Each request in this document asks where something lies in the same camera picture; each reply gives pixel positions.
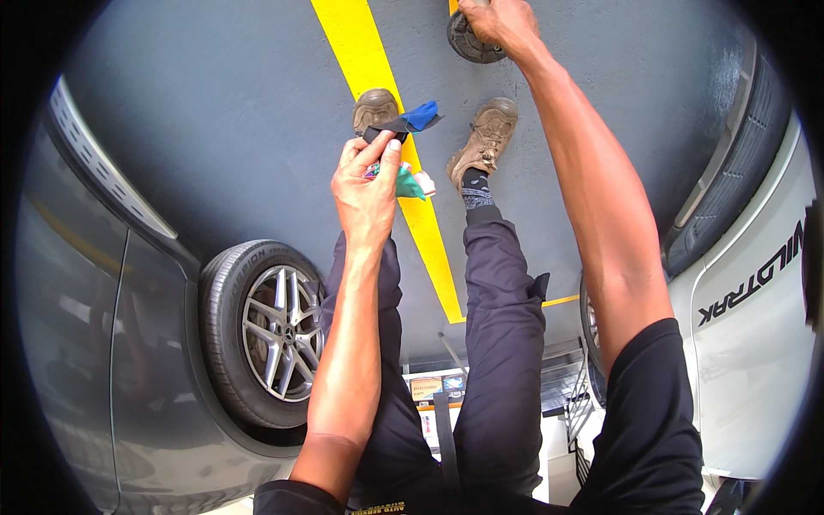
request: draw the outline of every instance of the tire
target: tire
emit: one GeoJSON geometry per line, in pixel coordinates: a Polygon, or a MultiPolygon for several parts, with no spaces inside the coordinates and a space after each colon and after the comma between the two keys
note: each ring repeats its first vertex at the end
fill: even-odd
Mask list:
{"type": "MultiPolygon", "coordinates": [[[[267,391],[244,343],[247,335],[242,334],[252,285],[277,267],[300,272],[310,281],[307,284],[314,288],[312,293],[320,305],[321,276],[303,255],[279,241],[248,241],[224,250],[201,272],[199,323],[208,373],[227,411],[258,426],[295,428],[307,421],[308,392],[306,399],[287,401],[267,391]]],[[[318,354],[320,351],[322,344],[318,344],[318,354]]],[[[284,395],[289,384],[287,379],[284,395]]]]}
{"type": "Polygon", "coordinates": [[[595,342],[595,335],[592,334],[592,330],[590,327],[590,318],[589,318],[589,295],[587,293],[587,285],[583,281],[583,275],[581,276],[581,286],[580,286],[580,298],[578,300],[578,305],[580,306],[581,311],[581,328],[583,332],[583,339],[587,345],[587,355],[589,357],[589,361],[601,373],[602,377],[604,377],[604,362],[601,359],[601,348],[595,342]]]}

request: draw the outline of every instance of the brown shoe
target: brown shoe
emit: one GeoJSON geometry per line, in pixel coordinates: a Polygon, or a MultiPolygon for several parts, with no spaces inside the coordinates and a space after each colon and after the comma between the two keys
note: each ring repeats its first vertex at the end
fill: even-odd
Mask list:
{"type": "Polygon", "coordinates": [[[469,124],[469,141],[447,164],[447,176],[458,191],[467,168],[490,174],[496,169],[495,161],[512,139],[516,124],[517,106],[508,98],[494,98],[478,109],[469,124]]]}
{"type": "Polygon", "coordinates": [[[356,135],[363,136],[363,131],[369,125],[391,122],[398,114],[398,102],[389,90],[374,87],[365,91],[355,102],[352,110],[352,127],[356,135]]]}

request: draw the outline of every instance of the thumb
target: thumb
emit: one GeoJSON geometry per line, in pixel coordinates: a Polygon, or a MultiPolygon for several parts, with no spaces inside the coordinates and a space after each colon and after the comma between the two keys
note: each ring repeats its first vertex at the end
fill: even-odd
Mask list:
{"type": "Polygon", "coordinates": [[[383,156],[381,156],[381,173],[377,175],[375,182],[391,185],[391,188],[394,189],[399,166],[400,141],[392,139],[389,144],[386,145],[386,148],[383,149],[383,156]]]}
{"type": "Polygon", "coordinates": [[[484,7],[479,6],[475,3],[475,0],[458,0],[458,11],[462,12],[466,19],[472,23],[482,11],[484,7]]]}

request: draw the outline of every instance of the green cloth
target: green cloth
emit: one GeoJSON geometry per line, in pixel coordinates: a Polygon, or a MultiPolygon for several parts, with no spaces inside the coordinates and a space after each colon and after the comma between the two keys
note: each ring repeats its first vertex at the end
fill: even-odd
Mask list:
{"type": "MultiPolygon", "coordinates": [[[[376,176],[381,171],[381,165],[377,165],[372,175],[376,176]]],[[[412,172],[403,166],[398,167],[398,176],[395,179],[395,197],[418,198],[426,200],[424,189],[420,187],[418,181],[412,176],[412,172]]]]}

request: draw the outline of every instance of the car door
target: car door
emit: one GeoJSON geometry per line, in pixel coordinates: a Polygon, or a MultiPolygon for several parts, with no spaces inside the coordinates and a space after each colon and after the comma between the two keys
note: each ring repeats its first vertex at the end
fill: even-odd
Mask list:
{"type": "Polygon", "coordinates": [[[119,503],[109,363],[126,232],[38,126],[16,232],[21,338],[54,439],[103,513],[119,503]]]}

